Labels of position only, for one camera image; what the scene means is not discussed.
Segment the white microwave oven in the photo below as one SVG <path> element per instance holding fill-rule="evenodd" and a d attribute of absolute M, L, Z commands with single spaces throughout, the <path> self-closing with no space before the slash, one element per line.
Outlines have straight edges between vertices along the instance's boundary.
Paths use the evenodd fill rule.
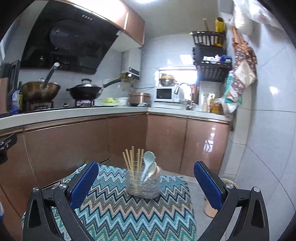
<path fill-rule="evenodd" d="M 180 97 L 175 94 L 176 87 L 174 86 L 159 86 L 156 88 L 155 101 L 156 102 L 169 102 L 179 103 Z"/>

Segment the kitchen sink faucet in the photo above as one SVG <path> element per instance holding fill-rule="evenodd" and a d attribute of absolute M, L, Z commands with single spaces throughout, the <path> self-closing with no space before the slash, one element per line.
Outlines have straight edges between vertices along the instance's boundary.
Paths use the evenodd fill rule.
<path fill-rule="evenodd" d="M 188 83 L 177 84 L 174 95 L 179 98 L 179 103 L 186 106 L 186 110 L 193 110 L 192 87 Z"/>

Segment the white ceramic spoon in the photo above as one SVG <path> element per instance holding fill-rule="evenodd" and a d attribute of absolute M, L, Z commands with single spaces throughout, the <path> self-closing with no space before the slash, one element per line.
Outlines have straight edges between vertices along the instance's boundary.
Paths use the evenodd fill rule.
<path fill-rule="evenodd" d="M 145 174 L 144 182 L 146 182 L 149 178 L 151 178 L 151 176 L 155 173 L 156 169 L 157 169 L 157 164 L 156 162 L 153 162 L 149 168 L 149 171 L 147 172 L 147 174 Z"/>

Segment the black wok with lid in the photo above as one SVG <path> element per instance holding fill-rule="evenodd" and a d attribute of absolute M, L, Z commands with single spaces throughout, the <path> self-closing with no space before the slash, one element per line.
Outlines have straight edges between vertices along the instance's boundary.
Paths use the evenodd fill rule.
<path fill-rule="evenodd" d="M 74 100 L 95 100 L 100 97 L 105 88 L 120 82 L 121 78 L 118 78 L 103 84 L 102 87 L 100 87 L 92 84 L 91 79 L 83 78 L 80 84 L 71 88 L 67 88 L 66 91 L 70 93 Z"/>

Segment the yellow roll on rack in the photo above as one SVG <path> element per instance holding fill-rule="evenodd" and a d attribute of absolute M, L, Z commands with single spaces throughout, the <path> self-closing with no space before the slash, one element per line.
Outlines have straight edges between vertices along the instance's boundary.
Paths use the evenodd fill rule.
<path fill-rule="evenodd" d="M 220 36 L 215 36 L 214 45 L 223 47 L 225 39 L 225 22 L 222 17 L 217 17 L 215 20 L 215 32 L 219 33 Z"/>

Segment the bamboo chopstick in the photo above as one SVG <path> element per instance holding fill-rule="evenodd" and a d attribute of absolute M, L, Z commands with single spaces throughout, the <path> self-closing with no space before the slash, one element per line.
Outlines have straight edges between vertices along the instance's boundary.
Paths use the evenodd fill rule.
<path fill-rule="evenodd" d="M 139 183 L 139 166 L 140 166 L 140 148 L 137 149 L 137 173 L 136 173 L 137 184 Z"/>
<path fill-rule="evenodd" d="M 133 161 L 130 159 L 130 152 L 128 149 L 125 149 L 125 153 L 126 153 L 127 162 L 128 162 L 128 169 L 132 177 L 134 177 L 134 166 L 133 166 Z"/>
<path fill-rule="evenodd" d="M 130 157 L 130 170 L 132 172 L 132 175 L 134 175 L 134 155 L 133 155 L 133 150 L 129 151 L 129 157 Z"/>
<path fill-rule="evenodd" d="M 134 171 L 134 146 L 132 146 L 132 150 L 131 150 L 131 158 L 132 158 L 132 171 Z"/>
<path fill-rule="evenodd" d="M 144 149 L 140 149 L 139 150 L 139 157 L 138 157 L 138 172 L 139 173 L 142 171 L 143 155 L 144 155 Z"/>
<path fill-rule="evenodd" d="M 123 154 L 123 158 L 124 158 L 124 160 L 125 160 L 126 167 L 127 167 L 127 169 L 128 169 L 128 162 L 127 162 L 126 153 L 123 152 L 122 154 Z"/>

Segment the zigzag patterned table mat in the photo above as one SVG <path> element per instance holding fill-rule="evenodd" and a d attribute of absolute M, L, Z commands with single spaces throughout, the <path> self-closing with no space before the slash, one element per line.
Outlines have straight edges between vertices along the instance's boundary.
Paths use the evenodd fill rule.
<path fill-rule="evenodd" d="M 125 189 L 125 169 L 100 165 L 82 205 L 69 205 L 69 182 L 87 164 L 51 186 L 34 188 L 23 221 L 24 240 L 194 240 L 189 188 L 179 176 L 160 176 L 154 199 Z"/>

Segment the white bowl on counter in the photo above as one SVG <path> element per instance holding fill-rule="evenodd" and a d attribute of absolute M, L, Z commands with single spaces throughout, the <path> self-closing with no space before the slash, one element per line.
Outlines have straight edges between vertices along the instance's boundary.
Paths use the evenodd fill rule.
<path fill-rule="evenodd" d="M 116 98 L 115 101 L 117 102 L 118 106 L 127 106 L 128 105 L 128 97 Z"/>

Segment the light blue ceramic spoon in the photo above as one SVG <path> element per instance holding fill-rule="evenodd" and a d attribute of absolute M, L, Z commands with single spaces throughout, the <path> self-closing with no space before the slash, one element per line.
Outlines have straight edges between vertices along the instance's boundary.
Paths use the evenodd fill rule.
<path fill-rule="evenodd" d="M 140 179 L 141 181 L 143 181 L 144 178 L 147 176 L 150 166 L 154 163 L 155 155 L 151 151 L 146 151 L 143 155 L 143 158 L 144 158 L 144 170 L 141 175 L 141 179 Z"/>

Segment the beige pink ceramic spoon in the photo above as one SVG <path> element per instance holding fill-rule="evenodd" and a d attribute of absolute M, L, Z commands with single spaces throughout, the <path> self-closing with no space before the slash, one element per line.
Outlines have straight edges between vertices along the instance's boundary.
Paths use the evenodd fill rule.
<path fill-rule="evenodd" d="M 158 175 L 161 173 L 161 170 L 162 169 L 159 166 L 157 166 L 155 172 L 151 176 L 151 180 L 154 180 L 155 178 L 157 178 Z"/>

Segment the plastic bag on wall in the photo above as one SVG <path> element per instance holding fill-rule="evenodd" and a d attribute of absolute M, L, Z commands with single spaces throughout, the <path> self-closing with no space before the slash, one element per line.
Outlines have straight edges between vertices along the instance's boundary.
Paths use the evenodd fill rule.
<path fill-rule="evenodd" d="M 233 24 L 240 33 L 251 35 L 255 22 L 281 29 L 278 20 L 259 1 L 234 0 L 233 3 Z"/>

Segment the steel pot above microwave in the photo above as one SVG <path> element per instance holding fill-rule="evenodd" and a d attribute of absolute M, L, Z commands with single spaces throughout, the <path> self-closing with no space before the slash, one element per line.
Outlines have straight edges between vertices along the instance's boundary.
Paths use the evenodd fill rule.
<path fill-rule="evenodd" d="M 177 81 L 173 75 L 162 75 L 159 78 L 159 83 L 161 86 L 175 86 Z"/>

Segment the black range hood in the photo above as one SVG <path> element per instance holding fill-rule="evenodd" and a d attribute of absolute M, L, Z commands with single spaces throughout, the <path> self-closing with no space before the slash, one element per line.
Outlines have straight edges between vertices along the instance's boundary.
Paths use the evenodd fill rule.
<path fill-rule="evenodd" d="M 50 69 L 94 75 L 119 29 L 70 4 L 49 1 L 39 13 L 21 60 L 23 69 Z"/>

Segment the plate of green vegetables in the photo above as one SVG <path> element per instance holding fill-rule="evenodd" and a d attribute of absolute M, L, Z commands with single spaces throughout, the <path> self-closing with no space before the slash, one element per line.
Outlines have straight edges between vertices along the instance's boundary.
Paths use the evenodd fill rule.
<path fill-rule="evenodd" d="M 111 97 L 109 97 L 109 98 L 107 98 L 107 99 L 105 99 L 103 101 L 103 105 L 104 106 L 117 106 L 118 105 L 118 101 L 115 100 L 115 99 L 113 99 L 113 98 L 111 98 Z"/>

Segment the wire utensil holder basket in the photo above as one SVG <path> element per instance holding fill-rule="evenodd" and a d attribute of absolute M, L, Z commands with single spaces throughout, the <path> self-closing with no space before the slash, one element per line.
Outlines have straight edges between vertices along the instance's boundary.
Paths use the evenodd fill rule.
<path fill-rule="evenodd" d="M 134 177 L 129 175 L 129 171 L 125 171 L 125 189 L 126 192 L 132 196 L 137 196 L 146 199 L 154 199 L 160 193 L 160 174 L 154 180 L 149 178 L 146 182 L 141 181 L 141 175 L 144 170 L 144 165 L 142 166 L 142 171 L 139 173 L 139 183 L 137 184 L 137 164 L 134 165 Z"/>

